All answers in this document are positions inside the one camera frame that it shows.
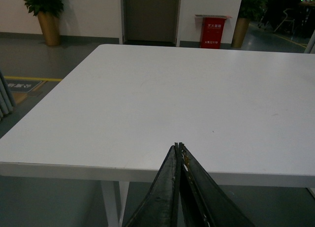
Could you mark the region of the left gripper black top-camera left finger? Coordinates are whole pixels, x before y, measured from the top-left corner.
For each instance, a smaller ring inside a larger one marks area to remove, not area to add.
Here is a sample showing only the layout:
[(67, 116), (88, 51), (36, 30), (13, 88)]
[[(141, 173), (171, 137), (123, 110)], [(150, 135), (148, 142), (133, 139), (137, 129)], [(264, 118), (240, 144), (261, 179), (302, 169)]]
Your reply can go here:
[(170, 147), (152, 185), (126, 227), (176, 227), (181, 178), (179, 144)]

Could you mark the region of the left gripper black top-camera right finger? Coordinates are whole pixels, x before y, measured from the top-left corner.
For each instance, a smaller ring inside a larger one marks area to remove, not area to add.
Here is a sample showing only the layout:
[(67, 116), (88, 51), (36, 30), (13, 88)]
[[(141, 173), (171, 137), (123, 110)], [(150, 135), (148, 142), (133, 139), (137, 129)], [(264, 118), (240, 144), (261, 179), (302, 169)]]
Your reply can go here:
[(223, 192), (196, 158), (179, 144), (180, 196), (187, 227), (253, 227), (253, 222)]

